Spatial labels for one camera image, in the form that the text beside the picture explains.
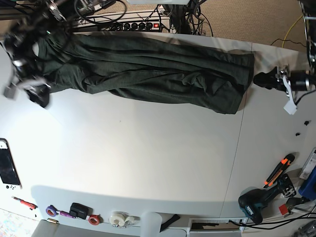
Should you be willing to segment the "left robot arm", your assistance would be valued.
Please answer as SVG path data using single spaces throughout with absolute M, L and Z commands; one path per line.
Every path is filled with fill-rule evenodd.
M 289 65 L 274 67 L 268 73 L 254 76 L 255 85 L 265 89 L 276 89 L 286 93 L 291 105 L 297 106 L 301 100 L 316 92 L 316 2 L 314 0 L 300 0 L 304 21 L 306 54 L 309 69 L 290 70 Z

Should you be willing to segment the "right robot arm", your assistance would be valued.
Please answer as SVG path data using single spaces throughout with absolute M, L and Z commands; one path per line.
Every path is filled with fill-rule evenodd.
M 33 46 L 72 17 L 70 3 L 70 0 L 45 0 L 33 13 L 13 24 L 4 35 L 1 46 L 11 64 L 9 82 L 3 91 L 6 98 L 14 99 L 16 91 L 23 90 L 29 100 L 41 107 L 49 104 L 51 86 L 38 66 L 38 62 L 44 60 L 35 55 Z

